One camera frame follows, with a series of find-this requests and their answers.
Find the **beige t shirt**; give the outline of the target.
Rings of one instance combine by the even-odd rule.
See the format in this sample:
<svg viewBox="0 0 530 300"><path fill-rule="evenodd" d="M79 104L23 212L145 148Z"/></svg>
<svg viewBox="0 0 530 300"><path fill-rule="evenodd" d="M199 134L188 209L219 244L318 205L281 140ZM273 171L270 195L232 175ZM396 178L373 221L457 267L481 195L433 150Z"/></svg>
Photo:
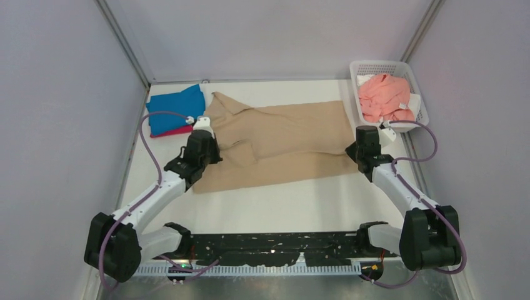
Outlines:
<svg viewBox="0 0 530 300"><path fill-rule="evenodd" d="M205 111L222 161L209 165L197 194L355 173L345 153L354 134L341 101L251 107L214 92Z"/></svg>

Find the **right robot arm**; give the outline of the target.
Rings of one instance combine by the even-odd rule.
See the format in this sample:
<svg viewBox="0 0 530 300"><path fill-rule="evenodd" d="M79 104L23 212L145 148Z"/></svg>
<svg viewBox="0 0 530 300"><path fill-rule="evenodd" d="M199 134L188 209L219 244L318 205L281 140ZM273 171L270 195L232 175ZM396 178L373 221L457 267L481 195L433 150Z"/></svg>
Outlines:
<svg viewBox="0 0 530 300"><path fill-rule="evenodd" d="M380 249L401 257L410 271L448 266L464 267L467 254L459 235L459 216L452 206L441 206L414 187L398 169L398 160L383 154L383 141L392 141L391 127L358 126L356 140L346 154L359 172L379 188L402 214L400 228L386 222L360 225L357 250L373 256Z"/></svg>

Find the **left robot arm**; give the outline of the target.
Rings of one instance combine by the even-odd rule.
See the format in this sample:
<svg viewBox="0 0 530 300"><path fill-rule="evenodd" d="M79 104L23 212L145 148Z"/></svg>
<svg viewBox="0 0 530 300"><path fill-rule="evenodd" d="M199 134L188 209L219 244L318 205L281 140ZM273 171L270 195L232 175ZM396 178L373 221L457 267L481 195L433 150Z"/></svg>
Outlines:
<svg viewBox="0 0 530 300"><path fill-rule="evenodd" d="M213 131L193 130L179 156L159 170L157 181L148 190L112 214L100 212L93 217L84 262L124 283L147 260L163 254L186 258L192 249L190 230L174 222L150 233L144 230L169 203L197 183L210 164L221 160Z"/></svg>

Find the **pink folded t shirt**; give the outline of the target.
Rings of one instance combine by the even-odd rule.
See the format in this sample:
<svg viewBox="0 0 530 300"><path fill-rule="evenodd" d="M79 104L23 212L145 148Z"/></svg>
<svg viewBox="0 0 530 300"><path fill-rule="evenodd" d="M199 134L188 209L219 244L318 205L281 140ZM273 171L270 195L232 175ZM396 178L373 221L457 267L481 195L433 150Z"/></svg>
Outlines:
<svg viewBox="0 0 530 300"><path fill-rule="evenodd" d="M150 137L151 138L161 138L161 137L165 137L165 136L186 134L186 133L190 133L192 130L193 130L193 127L188 125L188 126L183 126L183 127L179 127L179 128L176 128L176 129L172 129L172 130L169 130L169 131L166 131L164 133L157 134L157 135L151 133Z"/></svg>

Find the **blue folded t shirt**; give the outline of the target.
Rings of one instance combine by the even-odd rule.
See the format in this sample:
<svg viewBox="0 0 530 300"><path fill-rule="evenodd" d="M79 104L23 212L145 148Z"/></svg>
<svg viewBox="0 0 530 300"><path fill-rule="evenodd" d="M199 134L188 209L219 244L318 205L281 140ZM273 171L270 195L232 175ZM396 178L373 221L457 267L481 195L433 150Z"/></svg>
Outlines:
<svg viewBox="0 0 530 300"><path fill-rule="evenodd" d="M146 109L151 113L167 111L182 115L155 114L149 116L151 136L158 137L181 128L188 128L187 117L197 119L206 109L206 100L200 85L195 84L181 92L151 96Z"/></svg>

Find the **white plastic basket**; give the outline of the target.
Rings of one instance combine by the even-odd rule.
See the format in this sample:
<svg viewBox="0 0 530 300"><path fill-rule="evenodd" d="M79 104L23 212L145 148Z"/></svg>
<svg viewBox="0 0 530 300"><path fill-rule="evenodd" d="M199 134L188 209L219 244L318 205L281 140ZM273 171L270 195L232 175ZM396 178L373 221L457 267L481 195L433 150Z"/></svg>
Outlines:
<svg viewBox="0 0 530 300"><path fill-rule="evenodd" d="M353 99L350 105L359 124L378 126L385 121L401 121L393 126L399 133L415 128L408 121L429 124L423 97L409 64L400 61L361 60L349 64Z"/></svg>

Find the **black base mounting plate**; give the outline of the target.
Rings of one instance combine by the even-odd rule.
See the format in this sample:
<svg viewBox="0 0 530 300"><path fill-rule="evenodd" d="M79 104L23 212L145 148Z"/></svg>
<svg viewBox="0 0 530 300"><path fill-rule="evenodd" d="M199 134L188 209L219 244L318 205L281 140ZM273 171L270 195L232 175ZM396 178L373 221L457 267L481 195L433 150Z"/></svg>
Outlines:
<svg viewBox="0 0 530 300"><path fill-rule="evenodd" d="M292 266L300 258L308 266L345 266L352 259L394 257L356 231L195 234L191 241L186 259L220 266Z"/></svg>

